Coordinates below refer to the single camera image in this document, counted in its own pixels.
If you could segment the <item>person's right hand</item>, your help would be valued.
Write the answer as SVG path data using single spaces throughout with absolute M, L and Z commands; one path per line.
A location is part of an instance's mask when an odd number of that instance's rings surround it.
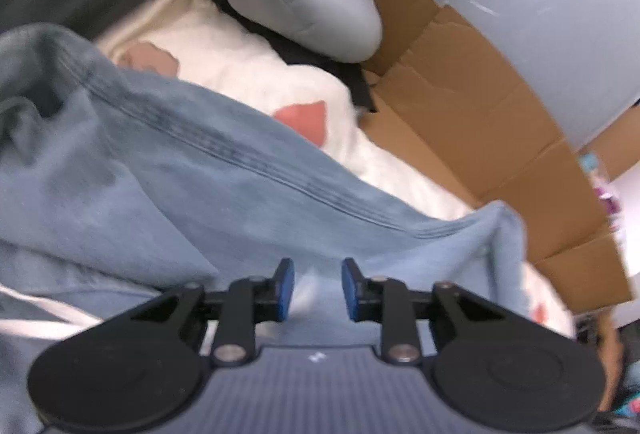
M 605 371 L 599 410 L 622 408 L 639 396 L 639 321 L 617 328 L 612 310 L 597 316 L 598 356 Z

